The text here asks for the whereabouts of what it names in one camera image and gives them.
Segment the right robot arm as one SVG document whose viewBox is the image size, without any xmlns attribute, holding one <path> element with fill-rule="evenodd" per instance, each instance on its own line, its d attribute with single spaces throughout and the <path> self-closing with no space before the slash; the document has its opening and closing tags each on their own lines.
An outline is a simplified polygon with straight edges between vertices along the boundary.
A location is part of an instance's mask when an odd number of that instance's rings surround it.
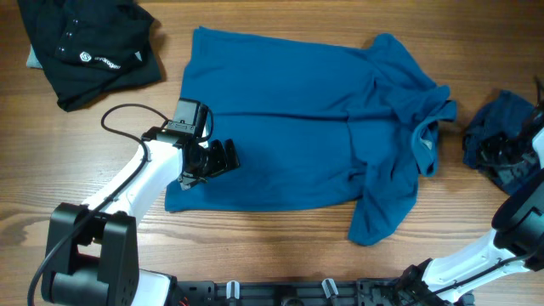
<svg viewBox="0 0 544 306">
<path fill-rule="evenodd" d="M 503 172 L 534 163 L 535 175 L 496 211 L 491 230 L 445 258 L 411 266 L 394 287 L 398 305 L 453 305 L 503 276 L 543 269 L 543 102 L 514 138 L 497 134 L 479 148 L 479 160 L 502 182 Z"/>
</svg>

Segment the blue polo shirt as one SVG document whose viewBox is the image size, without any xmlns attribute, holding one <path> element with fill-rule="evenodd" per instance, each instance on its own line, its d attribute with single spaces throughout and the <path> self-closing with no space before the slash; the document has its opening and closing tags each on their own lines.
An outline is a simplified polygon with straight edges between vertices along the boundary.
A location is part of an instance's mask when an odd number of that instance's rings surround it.
<svg viewBox="0 0 544 306">
<path fill-rule="evenodd" d="M 355 201 L 348 238 L 370 246 L 415 206 L 456 102 L 394 36 L 367 48 L 197 28 L 181 96 L 207 105 L 240 166 L 167 187 L 165 208 L 291 211 Z"/>
</svg>

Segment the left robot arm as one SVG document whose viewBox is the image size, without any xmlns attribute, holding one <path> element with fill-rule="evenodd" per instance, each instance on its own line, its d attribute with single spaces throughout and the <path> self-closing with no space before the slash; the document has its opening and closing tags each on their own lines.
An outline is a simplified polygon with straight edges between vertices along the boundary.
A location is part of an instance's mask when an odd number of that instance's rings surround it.
<svg viewBox="0 0 544 306">
<path fill-rule="evenodd" d="M 35 292 L 58 305 L 186 305 L 175 277 L 139 267 L 137 228 L 172 182 L 189 190 L 240 166 L 232 140 L 211 138 L 212 110 L 181 98 L 135 140 L 130 162 L 100 191 L 76 205 L 60 203 L 48 225 L 45 258 L 32 278 Z"/>
</svg>

